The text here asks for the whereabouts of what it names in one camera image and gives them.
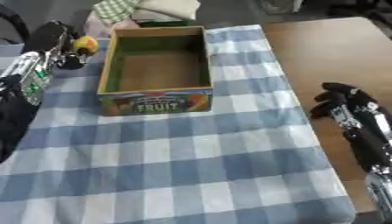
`box label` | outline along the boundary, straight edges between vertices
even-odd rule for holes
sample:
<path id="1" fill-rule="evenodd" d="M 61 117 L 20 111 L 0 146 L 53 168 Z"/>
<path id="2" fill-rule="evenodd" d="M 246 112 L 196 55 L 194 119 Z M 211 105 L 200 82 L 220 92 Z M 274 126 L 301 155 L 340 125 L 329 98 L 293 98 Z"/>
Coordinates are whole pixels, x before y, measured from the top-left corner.
<path id="1" fill-rule="evenodd" d="M 209 110 L 210 94 L 171 94 L 154 93 L 144 96 L 103 99 L 104 107 L 110 116 L 162 114 Z"/>

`white cloth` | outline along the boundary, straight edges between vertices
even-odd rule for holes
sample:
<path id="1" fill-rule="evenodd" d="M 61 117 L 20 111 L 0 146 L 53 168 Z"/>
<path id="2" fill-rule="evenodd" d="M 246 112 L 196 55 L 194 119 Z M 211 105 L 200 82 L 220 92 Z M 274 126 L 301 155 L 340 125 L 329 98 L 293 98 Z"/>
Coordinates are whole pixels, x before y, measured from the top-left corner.
<path id="1" fill-rule="evenodd" d="M 138 22 L 169 22 L 169 21 L 179 21 L 179 18 L 166 16 L 161 13 L 157 13 L 150 10 L 135 10 L 132 14 L 132 20 Z"/>
<path id="2" fill-rule="evenodd" d="M 167 16 L 184 20 L 196 19 L 196 11 L 200 7 L 197 0 L 143 0 L 137 8 L 163 13 Z"/>
<path id="3" fill-rule="evenodd" d="M 87 22 L 84 25 L 84 32 L 95 38 L 109 38 L 113 29 L 134 29 L 139 25 L 130 18 L 126 18 L 121 22 L 111 24 L 110 21 L 100 19 L 94 11 L 90 13 Z"/>

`floor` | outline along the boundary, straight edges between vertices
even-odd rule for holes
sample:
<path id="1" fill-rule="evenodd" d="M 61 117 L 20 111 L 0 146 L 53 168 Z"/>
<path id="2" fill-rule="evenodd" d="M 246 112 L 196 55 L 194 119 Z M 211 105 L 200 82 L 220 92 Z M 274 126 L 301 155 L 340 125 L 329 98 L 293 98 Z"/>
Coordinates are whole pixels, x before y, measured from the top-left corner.
<path id="1" fill-rule="evenodd" d="M 336 1 L 342 2 L 339 0 L 307 0 L 300 13 L 269 15 L 261 7 L 260 1 L 262 0 L 199 1 L 201 7 L 197 13 L 197 24 L 207 28 L 322 19 L 326 18 L 326 9 L 330 4 Z M 0 0 L 0 4 L 5 4 L 20 14 L 30 30 L 34 30 L 45 21 L 52 19 L 60 20 L 81 30 L 91 5 L 96 2 L 99 0 Z M 2 37 L 18 39 L 12 27 L 3 21 L 0 21 L 0 30 Z M 364 213 L 355 223 L 376 224 L 379 221 L 376 213 Z"/>

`cardboard box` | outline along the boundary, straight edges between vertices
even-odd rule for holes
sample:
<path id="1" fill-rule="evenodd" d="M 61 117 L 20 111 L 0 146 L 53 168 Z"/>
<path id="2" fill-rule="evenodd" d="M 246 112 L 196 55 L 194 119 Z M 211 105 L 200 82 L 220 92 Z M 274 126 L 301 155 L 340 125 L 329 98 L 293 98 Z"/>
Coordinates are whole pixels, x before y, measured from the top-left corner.
<path id="1" fill-rule="evenodd" d="M 209 110 L 206 45 L 199 26 L 115 30 L 98 87 L 105 114 Z"/>

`wooden table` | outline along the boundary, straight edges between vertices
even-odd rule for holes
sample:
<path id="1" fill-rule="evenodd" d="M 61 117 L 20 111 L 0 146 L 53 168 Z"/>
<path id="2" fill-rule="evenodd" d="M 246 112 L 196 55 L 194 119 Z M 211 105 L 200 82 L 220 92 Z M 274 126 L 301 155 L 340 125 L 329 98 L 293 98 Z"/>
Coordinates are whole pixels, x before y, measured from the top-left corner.
<path id="1" fill-rule="evenodd" d="M 363 88 L 392 111 L 392 41 L 365 18 L 264 24 L 263 29 L 306 113 L 324 81 Z M 358 212 L 374 210 L 364 173 L 336 123 L 311 124 Z"/>

